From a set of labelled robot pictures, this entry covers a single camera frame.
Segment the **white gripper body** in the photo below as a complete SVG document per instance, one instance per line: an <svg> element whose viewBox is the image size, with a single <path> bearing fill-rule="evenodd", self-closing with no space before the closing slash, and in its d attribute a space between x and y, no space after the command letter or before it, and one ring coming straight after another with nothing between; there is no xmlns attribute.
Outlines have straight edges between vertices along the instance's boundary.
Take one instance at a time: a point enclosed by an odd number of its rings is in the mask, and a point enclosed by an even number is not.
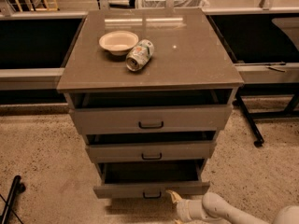
<svg viewBox="0 0 299 224"><path fill-rule="evenodd" d="M196 200L183 199L178 201L177 213L178 218L183 222L202 220L205 217L202 202Z"/></svg>

